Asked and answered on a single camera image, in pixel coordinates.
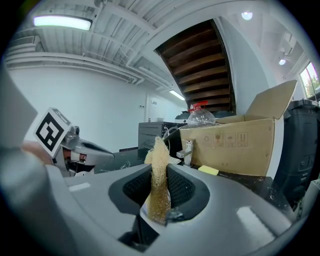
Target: white wall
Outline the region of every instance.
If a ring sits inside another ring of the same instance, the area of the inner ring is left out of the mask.
[[[43,67],[9,73],[38,111],[26,140],[35,140],[33,132],[40,118],[49,107],[56,107],[72,124],[80,127],[82,139],[118,152],[138,146],[138,124],[148,120],[146,103],[150,95],[156,95],[169,106],[172,116],[187,108],[184,101],[172,98],[169,92],[157,95],[144,85],[127,84],[86,70]],[[160,109],[161,113],[167,111],[167,108]],[[174,121],[172,116],[164,115],[165,121]]]
[[[220,19],[221,36],[228,51],[232,65],[237,114],[245,114],[258,93],[278,84],[271,65],[264,59],[262,52],[244,37],[239,30],[225,18]],[[274,179],[279,166],[284,141],[284,119],[274,123],[274,144],[267,176]]]
[[[232,65],[236,112],[243,115],[255,96],[269,89],[269,83],[257,55],[245,38],[226,19],[220,21]]]

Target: countertop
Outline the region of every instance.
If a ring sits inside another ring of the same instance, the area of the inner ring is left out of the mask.
[[[97,165],[94,168],[94,173],[112,172],[141,165],[144,163],[147,153],[148,149],[146,148],[114,153],[114,160],[106,164]],[[271,177],[234,174],[224,171],[219,171],[218,176],[239,182],[283,212],[289,220],[294,221],[295,217],[292,208]]]

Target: ceiling beam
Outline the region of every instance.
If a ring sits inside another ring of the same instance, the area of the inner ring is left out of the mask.
[[[107,2],[105,10],[108,10],[110,13],[119,16],[120,18],[123,18],[135,25],[137,25],[139,28],[145,30],[149,34],[151,34],[154,30],[156,30],[156,27],[151,25],[149,22],[147,22],[145,19],[140,17],[139,15],[135,14],[134,12],[123,8],[117,4],[114,4],[112,2]]]

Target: gray machine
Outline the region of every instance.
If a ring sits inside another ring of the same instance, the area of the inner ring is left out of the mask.
[[[81,139],[79,133],[79,127],[72,126],[53,159],[64,177],[93,174],[95,165],[111,162],[115,158],[108,150]]]
[[[57,167],[42,165],[32,154],[0,151],[0,186],[8,206],[56,255],[246,255],[276,243],[291,226],[241,184],[169,164],[171,211],[156,232],[140,214],[151,177],[151,166],[142,164],[63,178]]]

